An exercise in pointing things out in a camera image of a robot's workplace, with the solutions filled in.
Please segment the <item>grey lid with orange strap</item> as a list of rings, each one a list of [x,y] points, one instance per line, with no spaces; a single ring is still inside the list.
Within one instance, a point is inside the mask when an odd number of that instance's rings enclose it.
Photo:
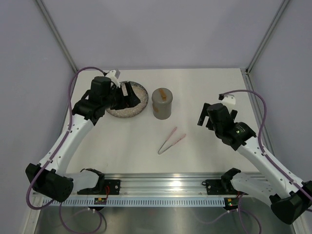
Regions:
[[[157,88],[152,93],[152,102],[155,105],[165,106],[173,101],[173,93],[167,88]]]

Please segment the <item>grey cylindrical lunch box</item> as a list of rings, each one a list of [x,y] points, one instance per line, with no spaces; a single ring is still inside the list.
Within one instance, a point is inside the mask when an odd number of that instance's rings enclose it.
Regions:
[[[168,105],[152,104],[152,108],[153,108],[154,117],[159,119],[159,120],[165,120],[171,116],[171,113],[172,113],[172,104],[171,103]]]

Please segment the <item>pink handled metal tongs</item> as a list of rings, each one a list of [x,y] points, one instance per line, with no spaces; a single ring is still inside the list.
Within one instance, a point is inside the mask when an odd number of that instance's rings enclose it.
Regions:
[[[186,137],[186,134],[184,133],[184,134],[180,135],[178,138],[172,139],[172,137],[176,131],[177,131],[177,127],[174,127],[170,131],[168,136],[165,138],[165,140],[163,141],[163,143],[159,147],[159,149],[157,151],[158,155],[165,153],[166,151],[168,151],[170,148],[172,148],[173,146],[178,144],[180,141],[182,141]]]

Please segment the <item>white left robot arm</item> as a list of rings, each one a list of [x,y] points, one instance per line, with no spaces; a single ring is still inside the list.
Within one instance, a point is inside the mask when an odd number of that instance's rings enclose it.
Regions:
[[[95,77],[92,80],[90,89],[70,112],[68,128],[38,164],[30,163],[27,166],[26,175],[31,189],[57,202],[64,202],[73,192],[81,195],[107,192],[104,173],[83,169],[77,174],[67,175],[66,171],[82,140],[106,110],[123,110],[140,104],[130,82],[124,82],[123,87],[126,94],[121,86],[116,86],[108,77]]]

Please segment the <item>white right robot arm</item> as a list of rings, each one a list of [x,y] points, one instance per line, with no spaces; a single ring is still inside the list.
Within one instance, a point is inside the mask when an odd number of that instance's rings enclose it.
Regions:
[[[237,168],[225,172],[220,181],[208,184],[211,190],[235,194],[246,193],[268,205],[275,216],[285,224],[293,224],[312,206],[312,183],[304,182],[284,167],[265,148],[260,148],[256,133],[244,122],[235,122],[237,111],[222,103],[203,105],[198,125],[208,122],[206,128],[214,131],[216,137],[251,162],[266,178],[267,182],[253,179]]]

